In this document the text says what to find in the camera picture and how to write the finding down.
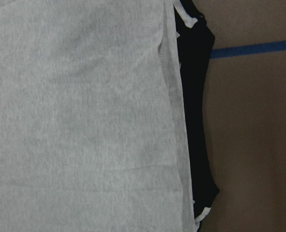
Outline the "grey cartoon print t-shirt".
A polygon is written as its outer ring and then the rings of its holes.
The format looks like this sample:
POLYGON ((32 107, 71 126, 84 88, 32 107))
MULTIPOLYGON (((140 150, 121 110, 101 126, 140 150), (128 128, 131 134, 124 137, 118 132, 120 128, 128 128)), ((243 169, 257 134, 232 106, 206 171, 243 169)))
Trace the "grey cartoon print t-shirt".
POLYGON ((190 0, 0 0, 0 232, 196 232, 213 35, 190 0))

